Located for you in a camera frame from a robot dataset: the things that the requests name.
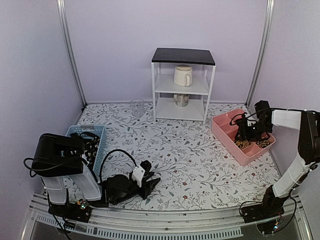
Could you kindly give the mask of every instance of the blue basket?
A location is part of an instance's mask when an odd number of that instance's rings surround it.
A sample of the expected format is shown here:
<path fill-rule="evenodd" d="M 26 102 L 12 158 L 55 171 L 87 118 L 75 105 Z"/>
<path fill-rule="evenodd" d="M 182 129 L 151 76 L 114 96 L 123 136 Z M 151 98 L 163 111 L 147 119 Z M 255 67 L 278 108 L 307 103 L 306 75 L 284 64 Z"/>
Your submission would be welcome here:
<path fill-rule="evenodd" d="M 70 134 L 73 134 L 73 133 L 81 134 L 83 132 L 94 133 L 95 135 L 100 137 L 98 152 L 96 153 L 96 158 L 93 166 L 93 172 L 99 181 L 99 173 L 100 173 L 100 168 L 101 168 L 101 164 L 104 157 L 104 149 L 106 147 L 106 140 L 107 140 L 106 128 L 103 125 L 72 125 L 71 127 L 69 127 L 66 133 L 66 136 L 70 137 Z M 84 139 L 91 138 L 86 135 L 82 137 Z"/>

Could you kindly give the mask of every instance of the pink plastic tray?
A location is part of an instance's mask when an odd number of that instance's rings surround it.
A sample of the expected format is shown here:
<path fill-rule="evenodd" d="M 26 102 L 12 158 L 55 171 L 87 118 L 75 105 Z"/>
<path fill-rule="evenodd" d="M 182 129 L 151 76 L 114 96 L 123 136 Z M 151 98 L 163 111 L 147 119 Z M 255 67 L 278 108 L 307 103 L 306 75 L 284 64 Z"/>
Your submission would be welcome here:
<path fill-rule="evenodd" d="M 227 113 L 214 116 L 212 118 L 211 131 L 241 165 L 248 165 L 253 160 L 268 152 L 271 146 L 276 142 L 276 139 L 274 138 L 274 136 L 269 134 L 269 141 L 271 142 L 269 146 L 261 148 L 253 142 L 249 146 L 241 150 L 234 143 L 235 136 L 238 131 L 238 126 L 231 126 L 230 121 L 235 115 L 243 113 L 244 111 L 242 109 L 235 109 Z"/>

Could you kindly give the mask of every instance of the black shelf top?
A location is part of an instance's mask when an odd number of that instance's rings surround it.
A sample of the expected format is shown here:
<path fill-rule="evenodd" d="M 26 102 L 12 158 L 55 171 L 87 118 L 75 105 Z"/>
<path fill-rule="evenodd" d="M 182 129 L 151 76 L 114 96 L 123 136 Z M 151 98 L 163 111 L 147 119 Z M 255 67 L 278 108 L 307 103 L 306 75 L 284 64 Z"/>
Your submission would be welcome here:
<path fill-rule="evenodd" d="M 215 60 L 209 50 L 184 48 L 157 48 L 153 63 L 201 64 L 215 66 Z"/>

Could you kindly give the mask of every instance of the white wall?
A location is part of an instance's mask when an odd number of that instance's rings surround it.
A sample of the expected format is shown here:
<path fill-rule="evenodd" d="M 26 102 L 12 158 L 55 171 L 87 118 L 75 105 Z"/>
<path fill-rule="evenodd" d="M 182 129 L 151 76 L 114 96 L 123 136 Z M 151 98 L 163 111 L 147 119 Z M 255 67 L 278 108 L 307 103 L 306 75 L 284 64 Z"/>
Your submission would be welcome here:
<path fill-rule="evenodd" d="M 68 0 L 72 46 L 87 101 L 152 99 L 158 47 L 210 50 L 212 100 L 246 101 L 266 0 Z"/>
<path fill-rule="evenodd" d="M 0 53 L 0 239 L 17 240 L 41 189 L 23 159 L 42 133 L 64 134 L 81 112 L 56 1 L 2 1 Z"/>
<path fill-rule="evenodd" d="M 277 0 L 253 104 L 320 111 L 320 2 Z M 298 131 L 274 127 L 272 154 L 283 173 L 297 152 Z M 299 187 L 315 240 L 320 239 L 320 170 Z"/>

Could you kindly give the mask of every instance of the shelf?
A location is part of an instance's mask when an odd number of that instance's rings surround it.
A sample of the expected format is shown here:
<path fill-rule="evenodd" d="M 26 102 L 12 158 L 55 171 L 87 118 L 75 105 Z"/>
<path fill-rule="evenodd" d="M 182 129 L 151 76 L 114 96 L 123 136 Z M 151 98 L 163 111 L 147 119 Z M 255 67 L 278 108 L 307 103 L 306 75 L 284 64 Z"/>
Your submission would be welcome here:
<path fill-rule="evenodd" d="M 176 119 L 203 121 L 205 116 L 204 102 L 202 100 L 189 99 L 185 107 L 177 106 L 173 98 L 159 97 L 155 116 L 157 119 Z"/>
<path fill-rule="evenodd" d="M 216 63 L 209 50 L 160 48 L 152 58 L 153 63 L 201 64 L 215 66 Z"/>
<path fill-rule="evenodd" d="M 174 83 L 173 74 L 158 74 L 155 80 L 155 92 L 167 94 L 208 95 L 209 86 L 205 76 L 192 76 L 190 86 L 179 86 Z"/>

